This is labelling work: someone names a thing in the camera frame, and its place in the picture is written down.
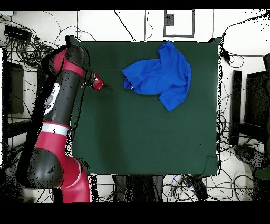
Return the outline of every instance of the green table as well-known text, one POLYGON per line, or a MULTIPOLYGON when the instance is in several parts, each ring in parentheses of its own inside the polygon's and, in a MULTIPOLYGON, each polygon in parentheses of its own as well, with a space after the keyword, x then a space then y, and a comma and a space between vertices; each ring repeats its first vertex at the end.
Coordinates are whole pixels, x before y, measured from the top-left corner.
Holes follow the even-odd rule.
MULTIPOLYGON (((192 78, 186 101, 171 112, 158 95, 123 88, 122 69, 159 58, 164 42, 76 43, 88 49, 92 68, 113 91, 85 91, 72 156, 85 160, 95 174, 215 175, 220 41, 173 43, 189 62, 192 78)), ((73 124, 81 95, 80 88, 73 124)))

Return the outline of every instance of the red robot arm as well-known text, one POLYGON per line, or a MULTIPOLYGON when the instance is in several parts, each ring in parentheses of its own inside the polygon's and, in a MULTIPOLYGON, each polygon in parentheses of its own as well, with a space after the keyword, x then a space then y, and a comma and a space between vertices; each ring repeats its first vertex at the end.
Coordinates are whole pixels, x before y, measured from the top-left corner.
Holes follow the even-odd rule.
POLYGON ((88 83, 96 90, 104 84, 96 73, 86 73, 83 59, 83 49, 70 45, 47 60, 50 72, 57 75, 57 79, 46 102, 42 129, 27 172, 28 180, 35 188, 61 188, 64 203, 90 202, 84 167, 77 159, 65 156, 73 105, 81 80, 89 76, 88 83))

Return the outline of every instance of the blue cloth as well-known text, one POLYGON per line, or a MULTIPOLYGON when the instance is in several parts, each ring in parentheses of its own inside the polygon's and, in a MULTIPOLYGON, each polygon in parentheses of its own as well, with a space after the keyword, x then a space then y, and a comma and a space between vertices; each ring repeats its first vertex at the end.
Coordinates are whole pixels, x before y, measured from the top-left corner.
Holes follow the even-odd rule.
POLYGON ((191 82, 191 68, 181 52, 167 41, 159 49, 159 59, 137 61, 123 69, 124 88, 144 95, 159 96, 168 111, 182 104, 191 82))

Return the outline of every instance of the white stripe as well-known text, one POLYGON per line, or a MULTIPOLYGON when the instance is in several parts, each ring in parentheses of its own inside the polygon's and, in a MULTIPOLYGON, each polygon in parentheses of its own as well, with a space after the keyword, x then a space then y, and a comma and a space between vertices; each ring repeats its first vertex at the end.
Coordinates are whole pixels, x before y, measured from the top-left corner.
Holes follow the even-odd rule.
POLYGON ((76 160, 76 162, 78 163, 78 166, 79 166, 79 176, 78 176, 77 180, 73 184, 71 184, 70 186, 67 186, 67 188, 71 188, 72 186, 74 186, 75 184, 77 184, 78 181, 79 181, 79 179, 81 178, 81 175, 82 175, 81 164, 79 163, 78 160, 76 160))
POLYGON ((57 125, 57 124, 43 123, 41 131, 56 133, 56 134, 64 135, 64 136, 67 136, 68 134, 68 128, 62 125, 57 125))

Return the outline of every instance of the power adapter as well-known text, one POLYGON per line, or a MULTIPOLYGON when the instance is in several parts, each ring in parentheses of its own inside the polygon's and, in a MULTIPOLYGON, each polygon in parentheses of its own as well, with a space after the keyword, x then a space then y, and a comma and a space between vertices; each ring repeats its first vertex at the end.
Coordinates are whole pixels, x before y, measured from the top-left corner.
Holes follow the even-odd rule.
POLYGON ((27 42, 31 40, 31 36, 32 36, 31 32, 27 30, 22 30, 17 27, 9 26, 9 25, 5 26, 4 35, 10 38, 15 38, 15 39, 27 41, 27 42))
POLYGON ((230 64, 230 55, 229 55, 229 52, 226 51, 224 48, 222 48, 222 56, 224 58, 224 60, 230 64))

